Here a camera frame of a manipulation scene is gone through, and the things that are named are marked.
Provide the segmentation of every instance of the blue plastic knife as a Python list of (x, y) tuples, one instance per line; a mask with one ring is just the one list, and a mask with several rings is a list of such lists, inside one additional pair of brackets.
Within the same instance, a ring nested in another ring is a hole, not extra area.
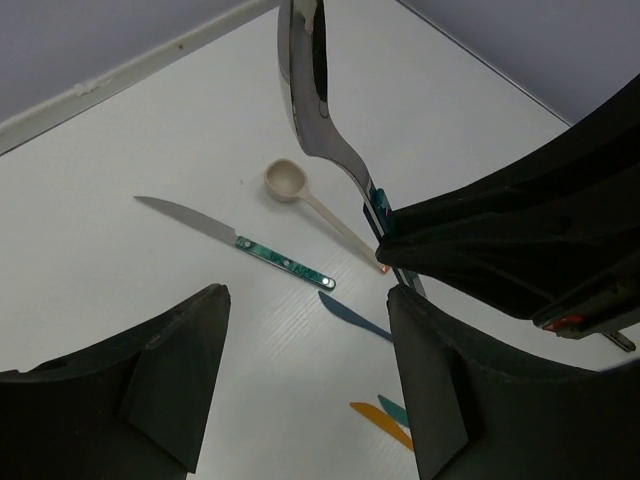
[(345, 307), (343, 304), (341, 304), (337, 300), (334, 300), (326, 293), (318, 292), (318, 295), (320, 295), (320, 301), (325, 307), (327, 307), (327, 310), (329, 310), (339, 319), (344, 320), (345, 322), (350, 323), (351, 325), (355, 325), (356, 327), (369, 330), (370, 332), (373, 332), (376, 335), (384, 338), (385, 340), (393, 343), (393, 337), (386, 330), (383, 330), (382, 328), (378, 327), (374, 323), (371, 323), (369, 320), (362, 318), (356, 312)]

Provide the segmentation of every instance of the red light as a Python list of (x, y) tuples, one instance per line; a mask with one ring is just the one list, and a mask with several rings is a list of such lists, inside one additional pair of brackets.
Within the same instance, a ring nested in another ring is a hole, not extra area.
[(548, 332), (557, 332), (566, 325), (578, 325), (584, 322), (584, 320), (584, 315), (569, 315), (567, 317), (561, 318), (560, 320), (556, 320), (549, 325), (546, 325), (545, 327), (543, 327), (543, 330), (546, 330)]

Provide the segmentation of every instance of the green knife handle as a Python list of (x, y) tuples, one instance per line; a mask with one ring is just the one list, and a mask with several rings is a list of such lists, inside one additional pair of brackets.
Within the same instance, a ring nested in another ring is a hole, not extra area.
[(236, 239), (236, 248), (244, 250), (254, 257), (258, 257), (259, 259), (264, 260), (265, 262), (270, 263), (275, 267), (281, 268), (282, 270), (285, 270), (298, 278), (306, 280), (307, 282), (312, 283), (316, 287), (322, 288), (323, 290), (327, 290), (330, 292), (336, 287), (336, 281), (333, 278), (327, 277), (320, 272), (316, 272), (309, 267), (305, 267), (301, 263), (295, 262), (290, 258), (280, 255), (279, 253), (274, 252), (273, 250), (262, 246), (259, 243), (254, 242), (253, 240), (249, 240), (246, 237), (238, 237)]

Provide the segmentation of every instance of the orange plastic utensil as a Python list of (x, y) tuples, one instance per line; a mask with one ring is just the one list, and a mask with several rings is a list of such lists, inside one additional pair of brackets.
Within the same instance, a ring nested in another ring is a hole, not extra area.
[(393, 418), (384, 413), (378, 407), (370, 405), (368, 403), (362, 402), (353, 402), (350, 403), (351, 408), (353, 408), (360, 415), (365, 417), (374, 425), (377, 425), (382, 430), (387, 432), (393, 438), (398, 440), (401, 444), (407, 447), (409, 450), (413, 452), (413, 442), (409, 435), (404, 433), (404, 430), (400, 428), (400, 426), (395, 422)]

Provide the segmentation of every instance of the spoon bowl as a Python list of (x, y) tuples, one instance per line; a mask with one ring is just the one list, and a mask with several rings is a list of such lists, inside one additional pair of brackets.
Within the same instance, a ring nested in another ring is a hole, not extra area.
[(291, 160), (281, 158), (264, 172), (267, 193), (278, 202), (293, 202), (302, 198), (307, 189), (307, 174)]

